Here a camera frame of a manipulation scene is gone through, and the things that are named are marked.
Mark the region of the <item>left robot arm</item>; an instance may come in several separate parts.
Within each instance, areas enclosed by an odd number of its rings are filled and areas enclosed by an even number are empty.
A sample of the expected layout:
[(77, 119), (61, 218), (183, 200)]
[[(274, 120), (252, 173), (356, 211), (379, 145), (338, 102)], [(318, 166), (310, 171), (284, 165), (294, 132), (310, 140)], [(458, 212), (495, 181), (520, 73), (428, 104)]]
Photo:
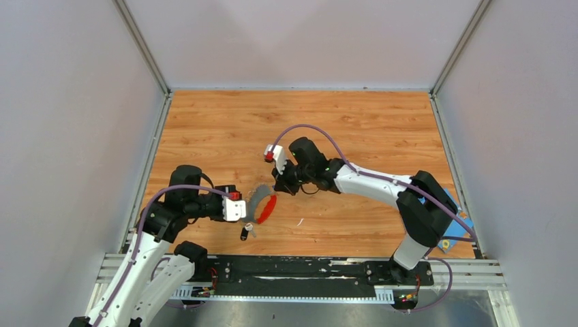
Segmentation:
[(190, 219), (235, 223), (246, 217), (246, 203), (235, 185), (205, 187), (202, 181), (211, 179), (199, 167), (175, 168), (168, 186), (143, 208), (111, 283), (89, 313), (74, 317), (70, 326), (149, 326), (178, 287), (208, 275), (207, 249), (190, 241), (178, 245), (162, 271), (156, 271)]

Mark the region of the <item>red handled metal key holder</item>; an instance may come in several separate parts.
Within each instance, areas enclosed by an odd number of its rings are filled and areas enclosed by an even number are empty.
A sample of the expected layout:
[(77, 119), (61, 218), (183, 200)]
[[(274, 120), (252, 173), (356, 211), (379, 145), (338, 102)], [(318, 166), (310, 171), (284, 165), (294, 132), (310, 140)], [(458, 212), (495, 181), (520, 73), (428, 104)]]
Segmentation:
[(272, 186), (260, 184), (250, 193), (245, 223), (263, 224), (275, 210), (277, 194)]

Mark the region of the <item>black tag key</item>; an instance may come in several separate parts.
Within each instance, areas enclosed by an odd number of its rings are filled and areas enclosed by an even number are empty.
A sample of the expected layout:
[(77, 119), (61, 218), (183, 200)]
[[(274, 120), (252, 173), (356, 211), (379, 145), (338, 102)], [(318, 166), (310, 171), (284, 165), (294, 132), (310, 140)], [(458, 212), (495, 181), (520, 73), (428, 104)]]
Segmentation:
[(240, 235), (240, 240), (241, 241), (246, 241), (249, 236), (255, 238), (256, 237), (256, 232), (254, 229), (254, 224), (253, 223), (246, 223), (242, 230), (241, 230), (241, 235)]

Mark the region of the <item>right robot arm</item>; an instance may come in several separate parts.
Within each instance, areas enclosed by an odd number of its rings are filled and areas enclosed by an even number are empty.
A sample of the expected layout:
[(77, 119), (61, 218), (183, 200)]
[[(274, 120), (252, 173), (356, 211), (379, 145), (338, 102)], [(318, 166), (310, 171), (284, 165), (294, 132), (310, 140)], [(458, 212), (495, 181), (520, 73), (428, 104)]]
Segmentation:
[(398, 210), (406, 235), (394, 251), (391, 279), (407, 284), (416, 276), (416, 265), (438, 245), (456, 218), (454, 200), (428, 172), (394, 175), (364, 170), (342, 158), (327, 159), (312, 140), (301, 137), (289, 147), (288, 159), (280, 145), (268, 145), (264, 159), (273, 162), (274, 190), (291, 195), (312, 184), (320, 191), (353, 194), (377, 200)]

